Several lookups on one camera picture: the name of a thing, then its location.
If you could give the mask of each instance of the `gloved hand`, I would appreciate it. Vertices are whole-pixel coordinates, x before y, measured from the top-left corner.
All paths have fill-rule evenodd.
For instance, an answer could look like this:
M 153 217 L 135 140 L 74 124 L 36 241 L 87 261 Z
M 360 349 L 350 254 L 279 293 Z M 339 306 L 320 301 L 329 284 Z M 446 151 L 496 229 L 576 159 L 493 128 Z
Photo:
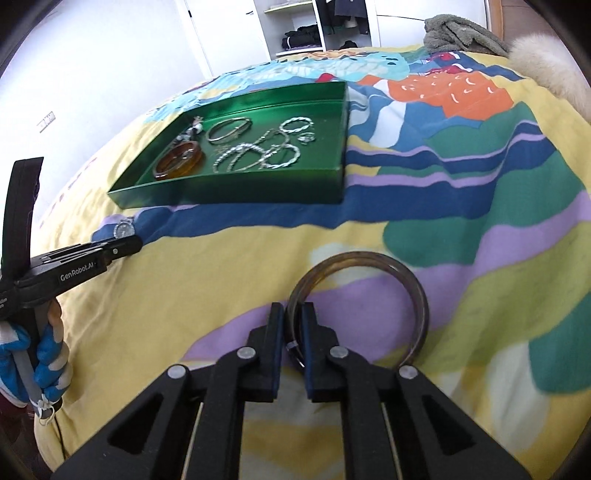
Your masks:
M 64 324 L 57 300 L 52 300 L 48 323 L 37 347 L 39 365 L 35 382 L 45 398 L 54 403 L 61 398 L 72 380 L 72 366 L 68 363 L 70 349 L 63 342 Z M 29 395 L 18 374 L 12 352 L 27 350 L 31 344 L 28 333 L 20 325 L 0 322 L 0 393 L 17 407 L 26 407 Z

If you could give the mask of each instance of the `colorful bedsheet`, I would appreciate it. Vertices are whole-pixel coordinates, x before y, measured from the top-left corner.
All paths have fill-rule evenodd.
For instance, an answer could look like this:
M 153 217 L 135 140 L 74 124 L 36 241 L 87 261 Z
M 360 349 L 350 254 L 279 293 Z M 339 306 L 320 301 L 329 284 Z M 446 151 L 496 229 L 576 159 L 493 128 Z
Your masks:
M 349 82 L 341 205 L 192 205 L 121 212 L 106 191 L 180 112 L 254 89 Z M 225 74 L 128 126 L 63 190 L 37 252 L 107 238 L 134 215 L 137 255 L 60 298 L 74 380 L 58 413 L 76 450 L 169 365 L 215 361 L 321 260 L 356 249 L 413 269 L 431 307 L 417 365 L 535 479 L 591 416 L 591 127 L 564 100 L 479 54 L 302 54 Z M 392 365 L 412 310 L 390 277 L 342 271 L 311 299 L 342 344 Z M 55 426 L 36 427 L 55 468 Z M 284 367 L 246 410 L 243 479 L 343 478 L 337 406 Z

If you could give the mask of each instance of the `watch face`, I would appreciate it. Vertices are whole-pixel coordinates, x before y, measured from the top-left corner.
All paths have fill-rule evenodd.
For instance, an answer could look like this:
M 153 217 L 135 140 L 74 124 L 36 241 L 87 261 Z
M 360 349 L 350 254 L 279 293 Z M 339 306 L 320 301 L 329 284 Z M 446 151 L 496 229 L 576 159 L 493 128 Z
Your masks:
M 125 236 L 135 235 L 135 228 L 129 221 L 122 221 L 117 224 L 113 236 L 115 238 L 123 238 Z

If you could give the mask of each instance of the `screw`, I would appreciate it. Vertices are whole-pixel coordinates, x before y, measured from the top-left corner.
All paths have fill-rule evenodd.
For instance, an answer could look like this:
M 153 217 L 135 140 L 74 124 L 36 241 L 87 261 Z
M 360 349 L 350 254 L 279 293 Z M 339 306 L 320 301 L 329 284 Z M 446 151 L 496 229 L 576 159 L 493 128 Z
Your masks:
M 187 371 L 185 370 L 184 366 L 173 365 L 168 369 L 167 374 L 170 378 L 174 378 L 175 380 L 177 380 L 179 378 L 183 378 L 186 372 Z
M 349 355 L 347 347 L 337 345 L 330 349 L 330 356 L 335 358 L 345 358 L 347 355 Z
M 400 367 L 400 370 L 398 370 L 398 373 L 402 378 L 412 380 L 418 375 L 418 370 L 414 368 L 412 365 L 403 365 Z
M 243 360 L 248 360 L 256 355 L 256 350 L 251 346 L 243 346 L 239 348 L 236 352 L 238 358 L 242 358 Z

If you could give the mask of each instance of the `white fur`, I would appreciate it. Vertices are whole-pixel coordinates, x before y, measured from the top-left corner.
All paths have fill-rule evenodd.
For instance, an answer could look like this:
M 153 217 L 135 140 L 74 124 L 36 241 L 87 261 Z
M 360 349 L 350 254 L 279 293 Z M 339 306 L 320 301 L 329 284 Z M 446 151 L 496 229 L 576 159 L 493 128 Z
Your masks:
M 591 122 L 591 87 L 559 38 L 542 34 L 517 38 L 511 46 L 509 64 L 516 72 L 569 101 Z

